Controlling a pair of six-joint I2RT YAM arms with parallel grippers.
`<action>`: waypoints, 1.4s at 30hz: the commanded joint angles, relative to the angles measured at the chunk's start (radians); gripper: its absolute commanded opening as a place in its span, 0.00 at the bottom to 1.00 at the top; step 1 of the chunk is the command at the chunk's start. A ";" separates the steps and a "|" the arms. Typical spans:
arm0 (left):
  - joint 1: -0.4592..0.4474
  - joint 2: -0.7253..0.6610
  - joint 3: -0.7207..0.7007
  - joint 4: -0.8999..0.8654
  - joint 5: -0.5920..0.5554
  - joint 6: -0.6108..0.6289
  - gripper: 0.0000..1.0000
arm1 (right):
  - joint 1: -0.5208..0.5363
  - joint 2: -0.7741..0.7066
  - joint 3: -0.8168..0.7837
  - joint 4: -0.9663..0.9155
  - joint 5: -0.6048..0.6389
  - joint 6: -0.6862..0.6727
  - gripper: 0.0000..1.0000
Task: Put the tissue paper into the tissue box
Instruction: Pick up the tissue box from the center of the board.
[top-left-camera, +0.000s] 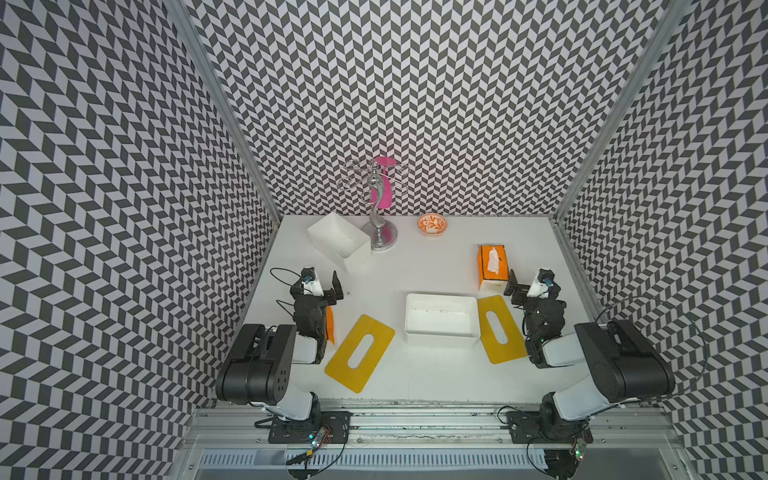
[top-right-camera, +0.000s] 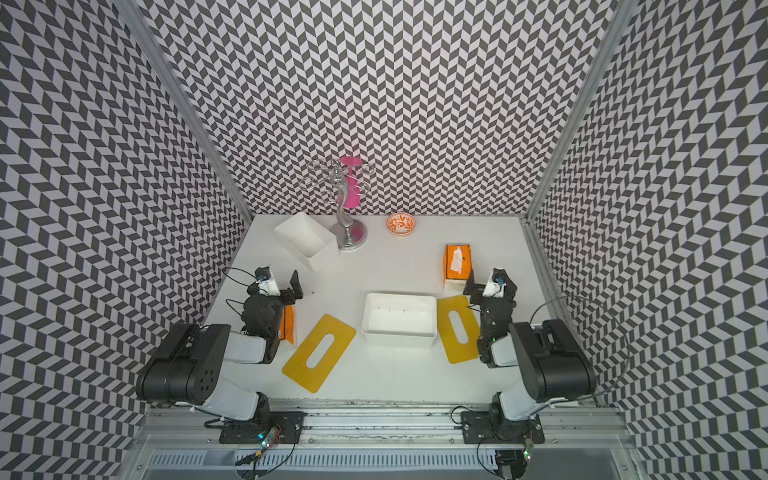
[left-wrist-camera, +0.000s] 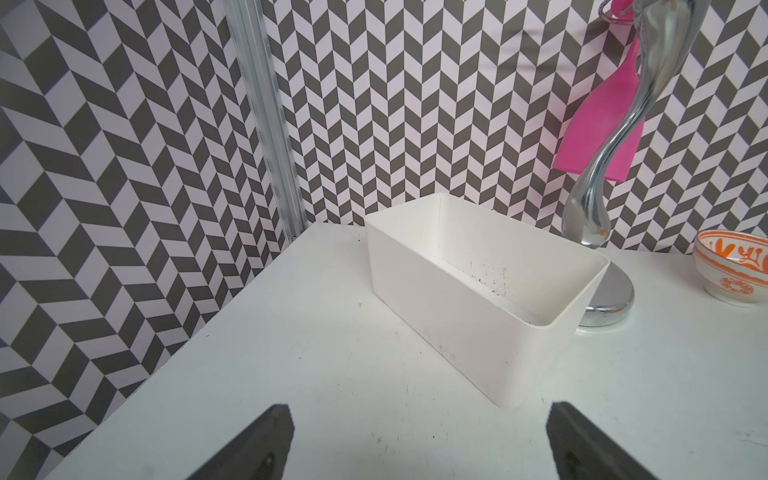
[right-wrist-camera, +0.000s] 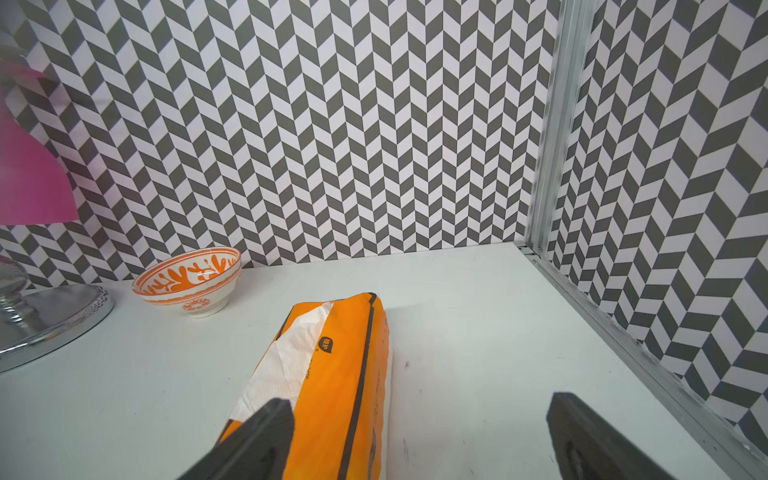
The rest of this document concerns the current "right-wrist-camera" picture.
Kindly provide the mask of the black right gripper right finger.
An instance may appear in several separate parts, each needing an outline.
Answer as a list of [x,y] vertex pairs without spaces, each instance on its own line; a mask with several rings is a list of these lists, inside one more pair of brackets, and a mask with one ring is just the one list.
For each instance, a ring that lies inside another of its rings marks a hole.
[[573,393],[553,394],[547,424],[563,479],[673,479]]

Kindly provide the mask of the orange tissue pack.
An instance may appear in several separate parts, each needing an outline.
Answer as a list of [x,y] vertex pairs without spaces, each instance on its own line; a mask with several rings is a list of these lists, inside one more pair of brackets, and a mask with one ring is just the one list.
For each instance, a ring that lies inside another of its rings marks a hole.
[[260,359],[220,437],[273,398],[295,429],[286,479],[383,479],[391,391],[387,314],[374,293],[295,305]]

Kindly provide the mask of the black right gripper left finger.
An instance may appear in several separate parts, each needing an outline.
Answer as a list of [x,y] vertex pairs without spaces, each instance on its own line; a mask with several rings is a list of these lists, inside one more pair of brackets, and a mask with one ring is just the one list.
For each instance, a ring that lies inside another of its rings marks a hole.
[[281,479],[294,429],[290,402],[273,398],[180,479]]

